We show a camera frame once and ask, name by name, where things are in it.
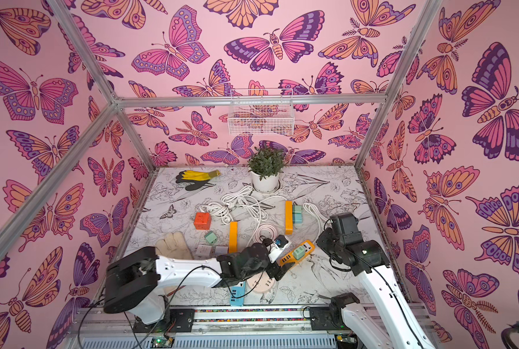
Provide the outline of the pink round socket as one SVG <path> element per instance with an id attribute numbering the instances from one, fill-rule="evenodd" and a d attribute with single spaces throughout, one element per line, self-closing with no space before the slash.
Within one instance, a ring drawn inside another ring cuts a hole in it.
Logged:
<path id="1" fill-rule="evenodd" d="M 267 274 L 263 274 L 257 281 L 255 292 L 265 294 L 277 285 L 277 280 L 269 278 Z"/>

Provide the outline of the pink USB charger plug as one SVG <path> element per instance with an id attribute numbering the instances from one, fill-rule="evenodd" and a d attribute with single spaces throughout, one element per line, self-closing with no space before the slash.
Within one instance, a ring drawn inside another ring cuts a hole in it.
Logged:
<path id="1" fill-rule="evenodd" d="M 217 246 L 217 247 L 214 248 L 214 254 L 215 254 L 216 257 L 228 254 L 228 247 L 226 247 L 226 246 Z"/>

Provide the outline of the small yellow power strip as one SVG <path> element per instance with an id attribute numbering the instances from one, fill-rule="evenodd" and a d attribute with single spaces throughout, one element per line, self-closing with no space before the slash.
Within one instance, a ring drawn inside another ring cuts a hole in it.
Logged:
<path id="1" fill-rule="evenodd" d="M 281 267 L 286 264 L 293 264 L 293 266 L 295 266 L 312 254 L 315 248 L 316 247 L 312 241 L 305 240 L 302 244 L 297 245 L 291 252 L 284 255 L 284 257 L 278 261 L 278 264 Z"/>

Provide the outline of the blue power strip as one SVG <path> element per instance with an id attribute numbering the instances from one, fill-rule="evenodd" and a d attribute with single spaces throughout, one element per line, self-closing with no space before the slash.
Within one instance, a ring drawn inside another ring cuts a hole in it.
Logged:
<path id="1" fill-rule="evenodd" d="M 242 307 L 246 294 L 246 282 L 239 282 L 230 287 L 230 305 L 232 307 Z"/>

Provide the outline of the green USB charger plug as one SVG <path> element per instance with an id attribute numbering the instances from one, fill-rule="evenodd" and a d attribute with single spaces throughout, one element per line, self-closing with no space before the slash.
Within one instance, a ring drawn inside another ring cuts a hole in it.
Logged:
<path id="1" fill-rule="evenodd" d="M 209 231 L 204 236 L 208 244 L 215 245 L 218 241 L 217 235 L 213 231 Z"/>

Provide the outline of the white USB charger plug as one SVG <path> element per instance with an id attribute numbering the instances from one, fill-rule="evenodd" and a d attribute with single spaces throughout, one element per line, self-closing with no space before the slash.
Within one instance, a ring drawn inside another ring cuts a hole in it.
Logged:
<path id="1" fill-rule="evenodd" d="M 210 259 L 212 256 L 212 246 L 210 245 L 198 245 L 196 251 L 195 251 L 195 258 L 197 260 L 207 260 Z"/>

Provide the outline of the orange cube socket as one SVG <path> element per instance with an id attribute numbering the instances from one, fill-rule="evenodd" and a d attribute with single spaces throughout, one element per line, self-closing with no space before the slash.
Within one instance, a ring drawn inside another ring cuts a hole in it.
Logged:
<path id="1" fill-rule="evenodd" d="M 208 231 L 211 227 L 211 215 L 209 212 L 197 212 L 193 221 L 198 231 Z"/>

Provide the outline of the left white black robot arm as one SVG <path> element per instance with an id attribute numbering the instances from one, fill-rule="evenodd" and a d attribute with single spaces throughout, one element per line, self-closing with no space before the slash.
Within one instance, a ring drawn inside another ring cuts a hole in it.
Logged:
<path id="1" fill-rule="evenodd" d="M 268 240 L 268 245 L 255 243 L 208 260 L 165 257 L 143 247 L 107 267 L 103 311 L 131 313 L 144 324 L 155 324 L 168 314 L 169 301 L 160 294 L 167 287 L 231 287 L 256 275 L 279 281 L 296 265 L 283 261 L 286 245 Z"/>

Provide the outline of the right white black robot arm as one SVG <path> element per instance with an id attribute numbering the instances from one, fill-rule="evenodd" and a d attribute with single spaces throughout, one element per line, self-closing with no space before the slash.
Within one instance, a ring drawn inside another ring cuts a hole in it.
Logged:
<path id="1" fill-rule="evenodd" d="M 369 294 L 383 322 L 380 326 L 352 292 L 330 298 L 329 313 L 338 327 L 350 329 L 366 348 L 434 348 L 416 319 L 397 282 L 390 260 L 375 240 L 365 241 L 358 218 L 332 215 L 316 245 L 334 269 L 352 273 Z"/>

